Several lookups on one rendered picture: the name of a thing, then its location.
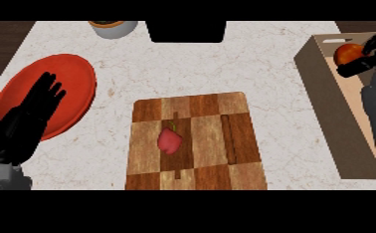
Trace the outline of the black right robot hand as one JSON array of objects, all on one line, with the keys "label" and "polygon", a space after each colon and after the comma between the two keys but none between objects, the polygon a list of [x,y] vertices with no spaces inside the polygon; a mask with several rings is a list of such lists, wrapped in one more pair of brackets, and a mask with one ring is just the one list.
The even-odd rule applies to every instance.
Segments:
[{"label": "black right robot hand", "polygon": [[349,64],[338,66],[337,72],[341,77],[350,78],[376,67],[376,35],[368,40],[363,46],[365,56]]}]

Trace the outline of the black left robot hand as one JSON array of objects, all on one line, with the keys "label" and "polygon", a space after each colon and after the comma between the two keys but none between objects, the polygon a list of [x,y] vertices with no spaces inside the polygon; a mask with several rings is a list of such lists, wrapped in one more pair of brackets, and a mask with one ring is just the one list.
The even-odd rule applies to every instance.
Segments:
[{"label": "black left robot hand", "polygon": [[0,163],[20,165],[32,158],[66,94],[57,75],[46,72],[21,105],[0,119]]}]

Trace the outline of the orange-red tomato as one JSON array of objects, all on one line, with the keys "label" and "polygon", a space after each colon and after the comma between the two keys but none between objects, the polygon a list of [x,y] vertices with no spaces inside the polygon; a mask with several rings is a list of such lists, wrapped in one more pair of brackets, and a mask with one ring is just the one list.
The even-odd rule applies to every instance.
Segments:
[{"label": "orange-red tomato", "polygon": [[344,44],[338,47],[334,54],[334,61],[338,66],[349,64],[365,56],[363,46],[359,44]]}]

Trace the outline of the cardboard box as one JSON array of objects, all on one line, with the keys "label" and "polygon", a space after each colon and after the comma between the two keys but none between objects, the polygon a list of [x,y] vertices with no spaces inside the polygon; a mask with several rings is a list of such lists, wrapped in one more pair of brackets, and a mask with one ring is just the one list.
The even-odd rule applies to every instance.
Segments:
[{"label": "cardboard box", "polygon": [[294,57],[343,179],[376,179],[376,146],[361,94],[375,71],[343,78],[334,54],[341,45],[365,45],[374,35],[313,35]]}]

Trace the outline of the checkered wooden cutting board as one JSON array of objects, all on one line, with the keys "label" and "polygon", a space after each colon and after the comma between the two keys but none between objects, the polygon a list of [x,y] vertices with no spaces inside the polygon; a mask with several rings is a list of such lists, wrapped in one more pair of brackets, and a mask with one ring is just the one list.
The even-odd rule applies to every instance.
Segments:
[{"label": "checkered wooden cutting board", "polygon": [[[178,125],[179,151],[159,148],[161,131]],[[268,187],[243,92],[135,102],[128,168],[129,190],[250,190]]]}]

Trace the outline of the red plate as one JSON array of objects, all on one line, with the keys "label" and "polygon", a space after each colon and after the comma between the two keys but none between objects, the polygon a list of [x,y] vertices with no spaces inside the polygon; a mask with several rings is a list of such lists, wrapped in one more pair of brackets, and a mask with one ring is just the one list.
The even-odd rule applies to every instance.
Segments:
[{"label": "red plate", "polygon": [[98,78],[91,62],[72,54],[52,55],[27,66],[8,82],[0,92],[0,118],[17,107],[30,92],[41,76],[49,72],[57,75],[67,94],[49,120],[42,140],[64,133],[86,115],[98,88]]}]

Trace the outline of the grey pot with orange rim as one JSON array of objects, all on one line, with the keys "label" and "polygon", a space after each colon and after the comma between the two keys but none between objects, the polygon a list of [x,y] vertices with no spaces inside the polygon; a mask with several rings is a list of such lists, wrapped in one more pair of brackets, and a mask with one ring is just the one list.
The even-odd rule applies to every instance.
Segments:
[{"label": "grey pot with orange rim", "polygon": [[105,39],[120,39],[132,34],[138,21],[91,21],[98,35]]}]

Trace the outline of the red pepper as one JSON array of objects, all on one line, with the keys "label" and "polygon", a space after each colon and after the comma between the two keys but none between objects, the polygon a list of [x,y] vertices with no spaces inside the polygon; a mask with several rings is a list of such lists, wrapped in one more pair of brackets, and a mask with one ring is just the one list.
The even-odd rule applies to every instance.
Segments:
[{"label": "red pepper", "polygon": [[170,122],[170,126],[161,131],[159,138],[159,148],[167,154],[175,154],[184,144],[184,137],[178,133],[178,125]]}]

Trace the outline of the black appliance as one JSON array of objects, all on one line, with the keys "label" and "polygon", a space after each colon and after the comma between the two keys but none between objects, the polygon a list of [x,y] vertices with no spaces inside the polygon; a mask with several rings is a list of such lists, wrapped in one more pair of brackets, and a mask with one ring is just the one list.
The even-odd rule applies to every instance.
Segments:
[{"label": "black appliance", "polygon": [[225,21],[148,21],[151,39],[156,43],[220,43]]}]

